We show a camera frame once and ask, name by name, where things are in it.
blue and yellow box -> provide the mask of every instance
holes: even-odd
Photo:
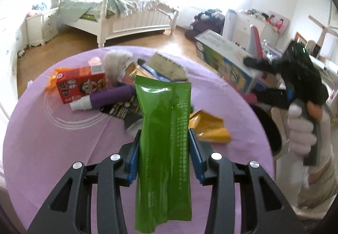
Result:
[[[212,30],[197,35],[195,39],[198,57],[239,92],[246,94],[255,86],[261,72],[243,64],[243,59],[250,56],[244,49]]]

hand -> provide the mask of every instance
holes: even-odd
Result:
[[[322,147],[320,149],[320,163],[316,167],[321,170],[329,161],[332,153],[330,142],[330,117],[323,111],[322,107],[307,103],[307,110],[319,124],[322,136]],[[295,104],[289,107],[288,127],[290,129],[289,151],[299,157],[309,154],[311,147],[317,142],[317,138],[312,134],[313,124],[309,120],[301,117],[301,108]]]

red snack box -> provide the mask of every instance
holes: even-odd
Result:
[[[71,103],[85,95],[105,89],[104,68],[102,65],[95,65],[58,72],[56,86],[62,102]]]

bed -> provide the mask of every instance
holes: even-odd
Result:
[[[172,33],[179,16],[165,0],[58,0],[58,6],[62,23],[96,35],[99,47],[136,33]]]

pink cloth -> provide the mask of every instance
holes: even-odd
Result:
[[[147,60],[154,49],[121,46],[88,51],[67,58],[40,75],[20,98],[8,124],[4,141],[4,171],[13,206],[25,228],[36,215],[44,200],[68,170],[77,161],[84,164],[101,162],[117,153],[120,147],[132,142],[126,134],[123,121],[98,110],[72,112],[61,102],[57,92],[47,94],[44,87],[54,68],[77,67],[88,64],[107,51],[124,48]],[[192,104],[224,118],[232,135],[228,145],[214,144],[213,149],[233,162],[247,164],[258,161],[273,177],[273,157],[256,115],[240,95],[225,81],[203,66],[185,58],[170,56],[188,69],[192,83]],[[192,221],[169,222],[157,227],[155,233],[203,234],[210,205],[211,187],[203,187],[195,178],[190,165],[192,192]],[[129,234],[134,229],[135,187],[121,188],[125,221]],[[96,189],[92,197],[92,233],[96,229]],[[236,188],[236,233],[240,233],[240,195]]]

